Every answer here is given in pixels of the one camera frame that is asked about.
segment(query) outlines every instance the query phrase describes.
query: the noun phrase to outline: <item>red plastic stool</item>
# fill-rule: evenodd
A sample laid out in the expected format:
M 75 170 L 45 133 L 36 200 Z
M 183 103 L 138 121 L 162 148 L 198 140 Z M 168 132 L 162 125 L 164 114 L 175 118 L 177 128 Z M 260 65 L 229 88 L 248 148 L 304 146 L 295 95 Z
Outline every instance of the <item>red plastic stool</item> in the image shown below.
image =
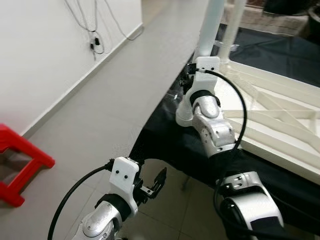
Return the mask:
M 0 154 L 7 149 L 22 152 L 32 158 L 9 185 L 0 182 L 0 199 L 19 207 L 25 201 L 19 194 L 23 186 L 42 165 L 52 168 L 55 161 L 6 125 L 0 124 Z

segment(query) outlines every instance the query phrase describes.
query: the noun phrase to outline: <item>black power cord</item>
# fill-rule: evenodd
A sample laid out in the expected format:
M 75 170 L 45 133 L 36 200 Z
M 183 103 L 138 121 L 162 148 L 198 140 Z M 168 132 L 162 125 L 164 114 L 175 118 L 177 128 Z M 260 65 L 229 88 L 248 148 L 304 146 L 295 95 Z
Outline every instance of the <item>black power cord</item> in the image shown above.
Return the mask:
M 286 205 L 287 207 L 289 207 L 289 208 L 291 208 L 291 209 L 299 212 L 300 214 L 305 215 L 307 218 L 312 219 L 313 221 L 317 222 L 317 223 L 319 224 L 319 226 L 320 226 L 320 220 L 319 220 L 318 218 L 316 218 L 316 217 L 314 217 L 314 216 L 311 216 L 310 214 L 305 213 L 304 211 L 301 211 L 300 209 L 296 208 L 295 206 L 292 206 L 291 204 L 289 204 L 289 203 L 281 200 L 280 198 L 278 198 L 277 196 L 275 196 L 275 195 L 272 194 L 271 192 L 269 192 L 269 194 L 271 195 L 271 197 L 272 197 L 273 199 L 278 200 L 278 201 L 279 201 L 280 203 L 282 203 L 283 205 Z
M 242 104 L 242 108 L 243 108 L 243 124 L 242 124 L 242 128 L 239 134 L 239 137 L 237 139 L 237 141 L 235 142 L 235 145 L 233 147 L 233 149 L 231 150 L 231 161 L 235 159 L 236 156 L 236 152 L 237 149 L 240 145 L 240 142 L 244 136 L 245 130 L 246 130 L 246 126 L 247 126 L 247 120 L 248 120 L 248 116 L 247 116 L 247 107 L 246 107 L 246 103 L 245 100 L 241 94 L 241 92 L 238 90 L 238 88 L 225 76 L 223 76 L 220 73 L 217 73 L 215 71 L 210 71 L 210 70 L 206 70 L 206 69 L 196 69 L 197 72 L 201 72 L 201 73 L 205 73 L 205 74 L 211 74 L 214 76 L 217 76 L 221 79 L 223 79 L 224 81 L 226 81 L 233 89 L 234 91 L 237 93 L 237 95 L 240 98 L 241 104 Z M 279 240 L 297 240 L 297 238 L 293 238 L 293 237 L 287 237 L 287 236 L 281 236 L 281 235 L 276 235 L 276 234 L 272 234 L 272 233 L 267 233 L 267 232 L 262 232 L 262 231 L 255 231 L 255 230 L 250 230 L 248 228 L 244 228 L 242 226 L 240 226 L 239 224 L 236 224 L 232 221 L 230 221 L 228 218 L 226 218 L 220 211 L 219 209 L 219 204 L 218 204 L 218 193 L 219 193 L 219 189 L 223 183 L 224 178 L 226 177 L 228 171 L 228 167 L 226 167 L 226 169 L 223 171 L 223 173 L 221 174 L 221 177 L 219 178 L 217 184 L 216 184 L 216 189 L 214 190 L 214 194 L 213 194 L 213 206 L 214 209 L 216 211 L 216 213 L 218 214 L 218 216 L 226 223 L 228 224 L 230 227 L 234 228 L 235 230 L 240 231 L 243 234 L 249 235 L 249 236 L 256 236 L 256 237 L 262 237 L 262 238 L 269 238 L 269 239 L 279 239 Z
M 64 196 L 64 198 L 62 199 L 62 201 L 60 202 L 58 208 L 56 209 L 54 216 L 52 218 L 51 224 L 50 224 L 50 228 L 49 228 L 49 232 L 48 232 L 48 240 L 52 240 L 53 236 L 54 236 L 54 230 L 59 218 L 59 215 L 62 211 L 62 209 L 64 208 L 67 200 L 69 199 L 69 197 L 71 196 L 71 194 L 88 178 L 90 178 L 92 175 L 102 171 L 102 170 L 109 170 L 112 169 L 112 165 L 114 164 L 113 159 L 111 159 L 107 164 L 105 164 L 104 166 L 98 167 L 97 169 L 89 172 L 87 175 L 85 175 L 84 177 L 82 177 L 79 181 L 77 181 L 72 188 L 66 193 L 66 195 Z

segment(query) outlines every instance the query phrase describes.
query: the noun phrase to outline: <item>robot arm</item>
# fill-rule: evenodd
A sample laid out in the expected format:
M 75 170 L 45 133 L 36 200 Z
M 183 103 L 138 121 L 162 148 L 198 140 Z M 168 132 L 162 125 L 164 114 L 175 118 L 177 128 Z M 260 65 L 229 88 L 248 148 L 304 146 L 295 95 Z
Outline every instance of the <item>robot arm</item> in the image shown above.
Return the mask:
M 198 57 L 196 61 L 201 63 L 203 60 L 207 63 L 215 63 L 217 57 Z M 219 211 L 227 219 L 227 221 L 226 219 L 222 219 L 222 221 L 228 238 L 230 240 L 262 239 L 237 231 L 230 226 L 229 222 L 232 222 L 242 229 L 260 233 L 271 232 L 285 237 L 284 239 L 292 239 L 284 231 L 281 213 L 258 174 L 244 164 L 237 164 L 237 160 L 231 161 L 230 159 L 234 156 L 232 151 L 236 145 L 236 139 L 231 124 L 224 118 L 219 99 L 213 94 L 212 85 L 217 79 L 206 79 L 204 76 L 206 68 L 203 66 L 200 71 L 198 64 L 195 66 L 193 63 L 188 67 L 191 69 L 189 73 L 196 74 L 193 76 L 190 89 L 179 104 L 176 119 L 178 124 L 182 123 L 184 126 L 192 124 L 199 133 L 206 154 L 213 166 L 212 177 L 218 178 L 224 169 L 228 169 L 219 188 L 219 193 L 224 198 Z M 191 109 L 189 115 L 185 112 L 188 107 Z M 241 149 L 236 151 L 236 157 L 244 154 Z
M 72 240 L 114 240 L 115 234 L 128 217 L 134 217 L 138 206 L 154 199 L 165 184 L 167 169 L 154 180 L 152 187 L 143 186 L 141 165 L 130 158 L 114 160 L 110 176 L 110 192 L 85 216 Z

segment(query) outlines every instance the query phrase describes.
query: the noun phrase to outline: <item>white robot bracket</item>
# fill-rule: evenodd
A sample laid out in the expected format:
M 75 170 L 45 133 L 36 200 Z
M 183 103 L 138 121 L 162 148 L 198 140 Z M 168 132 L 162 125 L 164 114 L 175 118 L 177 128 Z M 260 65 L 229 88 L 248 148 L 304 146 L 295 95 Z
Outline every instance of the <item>white robot bracket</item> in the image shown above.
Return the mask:
M 197 69 L 218 71 L 220 59 L 217 56 L 199 56 L 195 59 L 195 63 Z M 210 74 L 203 74 L 201 72 L 196 72 L 194 74 L 192 87 L 183 96 L 183 99 L 176 110 L 175 120 L 180 126 L 192 126 L 193 110 L 190 102 L 191 95 L 200 90 L 207 90 L 214 95 L 214 88 L 217 80 L 218 77 Z
M 128 203 L 131 209 L 131 217 L 138 212 L 138 206 L 133 196 L 135 188 L 134 181 L 138 172 L 139 166 L 137 162 L 125 157 L 117 157 L 114 160 L 109 180 L 109 194 L 117 194 Z

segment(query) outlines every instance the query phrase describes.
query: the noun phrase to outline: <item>cable connector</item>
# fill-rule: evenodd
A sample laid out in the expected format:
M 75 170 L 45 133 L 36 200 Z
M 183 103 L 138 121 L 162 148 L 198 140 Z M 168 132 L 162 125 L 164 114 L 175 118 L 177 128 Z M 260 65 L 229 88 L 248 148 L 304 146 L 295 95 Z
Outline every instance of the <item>cable connector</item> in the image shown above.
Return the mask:
M 113 166 L 114 166 L 114 163 L 115 163 L 115 159 L 114 159 L 114 158 L 111 158 L 111 159 L 109 160 L 109 162 L 104 165 L 104 169 L 111 172 L 111 171 L 112 171 L 112 168 L 113 168 Z
M 205 70 L 204 68 L 197 68 L 195 71 L 200 72 L 200 73 L 204 73 L 204 74 L 208 73 L 207 70 Z
M 196 63 L 188 63 L 186 66 L 186 73 L 189 75 L 196 74 L 197 64 Z
M 99 45 L 100 45 L 100 40 L 99 40 L 99 38 L 97 38 L 97 37 L 94 38 L 94 44 L 95 44 L 96 46 L 99 46 Z

